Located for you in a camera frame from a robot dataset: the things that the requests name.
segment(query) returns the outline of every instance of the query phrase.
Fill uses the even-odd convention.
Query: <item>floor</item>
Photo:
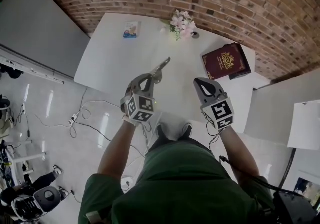
[[[35,169],[31,174],[33,180],[52,170],[54,164],[59,165],[64,173],[55,182],[54,186],[63,186],[70,191],[73,189],[78,200],[82,200],[84,187],[87,179],[96,172],[99,161],[108,141],[98,132],[90,127],[76,124],[77,136],[71,137],[70,129],[63,126],[47,127],[63,124],[68,126],[68,121],[74,113],[78,113],[82,96],[86,87],[73,81],[67,81],[64,85],[35,77],[29,74],[23,74],[18,79],[11,79],[4,74],[0,80],[0,94],[7,96],[12,103],[15,116],[18,115],[20,106],[23,102],[26,105],[26,111],[29,120],[29,129],[31,133],[32,145],[21,146],[16,150],[23,155],[34,152],[46,152],[46,156],[41,159],[30,161],[30,165]],[[84,95],[83,102],[108,100],[108,95],[94,89],[88,89]],[[83,111],[84,118],[81,115],[78,122],[90,124],[99,129],[105,136],[112,139],[122,123],[122,116],[118,107],[109,105],[105,102],[90,102],[85,105],[90,110]],[[177,116],[163,113],[155,117],[152,126],[161,117],[162,122],[169,124],[170,136],[176,137],[180,132],[180,126],[185,120]],[[212,137],[208,135],[205,123],[192,122],[192,138],[199,140],[204,145],[208,145]],[[208,127],[209,132],[214,134],[212,127]],[[11,132],[13,140],[25,140],[27,135],[27,123],[25,116],[22,121]],[[149,144],[155,140],[155,135],[147,132]],[[275,144],[268,141],[254,139],[241,135],[241,138],[255,157],[260,172],[271,184],[279,185],[284,170],[290,157],[291,149],[284,145]],[[143,154],[146,152],[146,139],[142,132],[142,127],[138,127],[132,144]],[[226,152],[221,140],[212,145],[213,153],[216,157],[225,155]],[[138,177],[143,166],[144,158],[140,153],[131,148],[128,168],[124,175],[130,176],[134,182]],[[230,175],[234,178],[231,168],[224,165]],[[76,202],[72,194],[63,201],[53,212],[42,218],[44,223],[77,223],[80,204]]]

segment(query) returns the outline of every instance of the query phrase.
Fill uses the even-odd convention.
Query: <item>person seated on chair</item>
[[[0,194],[0,199],[3,203],[3,205],[9,205],[13,200],[15,200],[20,195],[30,195],[33,196],[33,194],[47,186],[50,186],[52,182],[54,182],[62,173],[62,169],[58,167],[57,165],[53,166],[54,171],[50,172],[47,175],[41,176],[38,178],[34,183],[29,185],[27,182],[23,182],[22,184],[14,187],[8,187]],[[63,189],[62,187],[59,187],[59,192],[61,194],[62,200],[66,198],[68,195],[68,192]]]
[[[124,119],[97,173],[87,181],[79,224],[88,224],[87,214],[95,212],[101,223],[261,223],[256,221],[261,210],[274,209],[270,190],[233,169],[238,184],[234,182],[212,152],[190,138],[189,123],[177,141],[166,137],[165,125],[156,128],[158,140],[146,154],[135,186],[124,193],[121,177],[136,130],[134,122]],[[233,128],[220,133],[230,163],[267,182]]]

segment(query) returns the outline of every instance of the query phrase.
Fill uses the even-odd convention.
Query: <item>green t-shirt sleeve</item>
[[[257,176],[258,179],[268,182],[266,178]],[[258,201],[262,208],[274,209],[273,199],[270,189],[258,184],[254,180],[248,178],[242,185],[241,188],[251,197]]]
[[[124,194],[121,183],[107,175],[94,174],[86,183],[78,224],[89,223],[85,216],[89,212],[111,210],[113,201]]]

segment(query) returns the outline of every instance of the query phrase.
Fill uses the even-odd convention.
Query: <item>flower bouquet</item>
[[[170,22],[170,31],[175,33],[175,39],[191,37],[196,28],[195,22],[188,11],[176,10]]]

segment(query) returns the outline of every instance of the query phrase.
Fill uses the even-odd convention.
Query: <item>sneaker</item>
[[[181,137],[184,136],[184,135],[187,135],[187,132],[189,132],[188,137],[191,137],[192,131],[193,131],[192,124],[190,122],[185,123],[183,128],[182,128]]]
[[[58,174],[61,175],[63,173],[63,170],[58,166],[58,165],[54,165],[53,166],[53,170]]]
[[[61,194],[62,200],[64,200],[70,193],[64,189],[62,186],[58,187],[59,193]]]
[[[159,128],[160,126],[161,126],[161,128],[162,128],[163,133],[167,136],[167,135],[168,135],[168,132],[169,132],[168,126],[167,126],[165,123],[160,122],[160,123],[158,123],[158,125],[157,125],[156,128],[155,128],[155,131],[156,131],[155,133],[156,133],[157,137],[159,138],[158,128]]]

